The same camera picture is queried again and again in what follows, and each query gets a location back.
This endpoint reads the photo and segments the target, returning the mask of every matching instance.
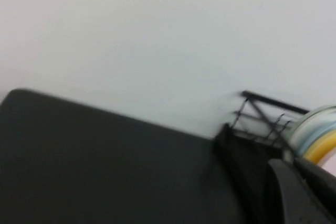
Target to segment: yellow object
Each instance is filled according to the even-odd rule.
[[[336,130],[317,139],[303,155],[304,158],[317,164],[325,155],[336,147]]]

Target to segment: white wall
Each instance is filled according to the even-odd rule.
[[[0,90],[213,136],[250,89],[336,101],[336,0],[0,0]]]

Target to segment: black fabric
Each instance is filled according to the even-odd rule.
[[[208,140],[25,90],[0,107],[0,223],[245,223]]]

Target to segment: black cloth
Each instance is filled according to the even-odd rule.
[[[0,223],[245,223],[209,140],[27,90],[0,107]]]

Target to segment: round object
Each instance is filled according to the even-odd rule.
[[[303,157],[317,164],[328,152],[330,152],[335,147],[336,130],[333,130],[314,142],[303,155]]]
[[[322,106],[322,107],[318,107],[315,110],[309,111],[307,114],[304,114],[299,120],[297,120],[295,122],[295,124],[293,125],[293,127],[291,128],[289,135],[292,136],[293,133],[296,131],[296,129],[308,118],[310,118],[311,116],[320,113],[321,111],[325,110],[325,109],[329,109],[329,108],[336,108],[336,105],[327,105],[327,106]]]
[[[318,166],[336,176],[336,147],[320,160]]]
[[[302,139],[302,144],[296,149],[297,154],[302,156],[309,149],[309,147],[314,144],[315,141],[333,130],[336,130],[336,121],[319,127],[314,132],[312,132],[310,136]]]
[[[323,110],[312,114],[306,118],[292,133],[289,144],[297,150],[300,145],[317,129],[324,126],[326,123],[336,121],[336,106],[324,107]]]

